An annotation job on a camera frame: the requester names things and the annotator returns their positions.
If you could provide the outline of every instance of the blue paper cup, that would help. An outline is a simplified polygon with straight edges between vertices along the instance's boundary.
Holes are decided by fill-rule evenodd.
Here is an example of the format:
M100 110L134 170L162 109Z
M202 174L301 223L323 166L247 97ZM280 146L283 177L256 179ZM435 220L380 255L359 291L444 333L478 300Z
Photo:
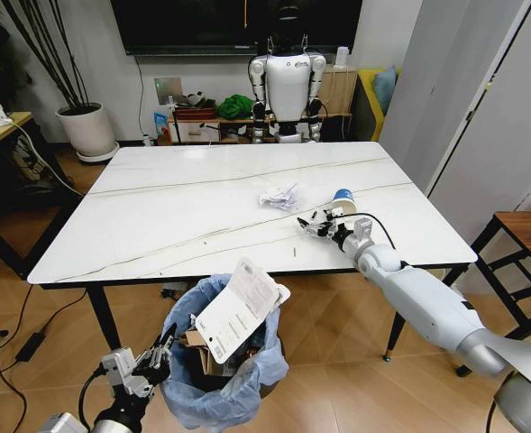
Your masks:
M335 209L336 207L343 209L344 214L354 214L357 212L353 193L349 189L341 188L335 193L334 199L331 202L331 208Z

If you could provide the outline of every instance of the black tv screen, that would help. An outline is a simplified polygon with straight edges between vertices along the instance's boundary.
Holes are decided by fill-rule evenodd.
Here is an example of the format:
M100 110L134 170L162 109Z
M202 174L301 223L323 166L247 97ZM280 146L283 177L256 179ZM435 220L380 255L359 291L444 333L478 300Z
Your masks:
M128 55L262 54L279 0L111 0ZM309 47L353 47L362 0L296 0Z

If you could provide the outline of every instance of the yellow chair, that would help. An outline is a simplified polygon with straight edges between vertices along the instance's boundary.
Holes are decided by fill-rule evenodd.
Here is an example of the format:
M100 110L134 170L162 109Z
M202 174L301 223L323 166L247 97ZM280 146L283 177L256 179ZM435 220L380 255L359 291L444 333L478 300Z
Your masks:
M377 142L385 116L373 91L375 76L385 69L360 69L352 104L353 128L362 142Z

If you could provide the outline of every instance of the white plant pot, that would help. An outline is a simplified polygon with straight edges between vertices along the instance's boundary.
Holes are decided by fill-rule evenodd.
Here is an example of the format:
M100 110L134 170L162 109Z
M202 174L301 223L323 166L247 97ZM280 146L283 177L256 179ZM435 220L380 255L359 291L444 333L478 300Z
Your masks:
M85 162L106 161L119 149L114 140L109 117L102 104L91 102L97 110L85 115L67 115L68 107L60 108L55 115L63 125L77 156Z

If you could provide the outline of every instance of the trash can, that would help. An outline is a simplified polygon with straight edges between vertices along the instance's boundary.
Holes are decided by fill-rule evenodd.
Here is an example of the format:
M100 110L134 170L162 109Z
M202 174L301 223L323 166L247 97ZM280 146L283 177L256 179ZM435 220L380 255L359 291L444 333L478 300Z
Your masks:
M201 280L175 304L165 319L163 332L173 323L177 324L176 336L188 330L190 315L201 313L230 278L230 274L222 274ZM233 377L204 375L196 350L178 342L173 345L171 376L160 388L169 410L185 428L222 431L256 416L260 392L267 395L288 371L277 336L279 313L279 308L274 309L255 331L262 331L263 346L241 364Z

